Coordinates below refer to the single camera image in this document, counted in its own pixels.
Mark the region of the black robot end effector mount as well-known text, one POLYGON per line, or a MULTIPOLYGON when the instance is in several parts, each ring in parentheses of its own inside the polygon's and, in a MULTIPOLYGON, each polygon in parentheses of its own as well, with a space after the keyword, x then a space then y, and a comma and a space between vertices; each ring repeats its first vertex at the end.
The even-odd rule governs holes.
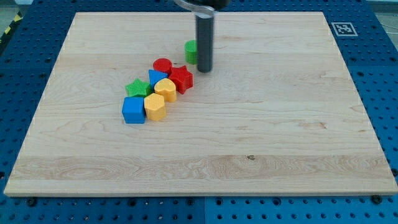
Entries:
POLYGON ((216 12, 225 8, 230 2, 230 0, 174 0, 176 5, 199 17, 213 17, 216 12))

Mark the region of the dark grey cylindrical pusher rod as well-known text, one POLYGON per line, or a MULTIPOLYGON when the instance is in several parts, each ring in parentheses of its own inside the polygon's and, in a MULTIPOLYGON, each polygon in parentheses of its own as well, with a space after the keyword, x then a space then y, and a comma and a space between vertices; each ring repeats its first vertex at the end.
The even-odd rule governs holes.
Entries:
POLYGON ((197 69, 208 73, 213 68, 214 18, 195 16, 195 35, 197 42, 197 69))

